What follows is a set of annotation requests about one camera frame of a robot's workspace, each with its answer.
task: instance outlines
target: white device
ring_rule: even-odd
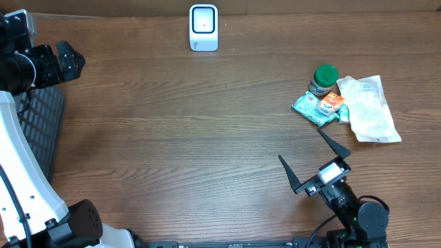
[[[190,47],[193,51],[218,49],[218,9],[212,4],[195,4],[189,12]]]

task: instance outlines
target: white paper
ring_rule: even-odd
[[[355,80],[350,76],[337,80],[349,108],[351,129],[360,142],[400,142],[392,115],[384,97],[380,76]]]

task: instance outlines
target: wood grain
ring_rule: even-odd
[[[106,223],[146,240],[308,236],[331,211],[294,195],[334,157],[291,109],[323,63],[382,77],[403,142],[359,143],[349,184],[391,207],[391,247],[441,242],[441,15],[437,12],[220,17],[217,52],[192,52],[186,17],[44,20],[37,44],[68,40],[87,64],[67,101],[53,187],[90,199]],[[335,221],[324,228],[339,228]]]
[[[187,16],[197,0],[3,0],[46,14],[91,17]],[[206,0],[220,14],[435,11],[441,0]]]

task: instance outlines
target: brown wall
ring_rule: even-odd
[[[194,3],[214,3],[220,14],[433,11],[441,0],[0,0],[0,9],[97,17],[186,15]]]

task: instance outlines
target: jar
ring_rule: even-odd
[[[332,65],[321,65],[317,68],[311,83],[308,85],[309,91],[316,96],[324,96],[331,91],[338,79],[338,71]]]

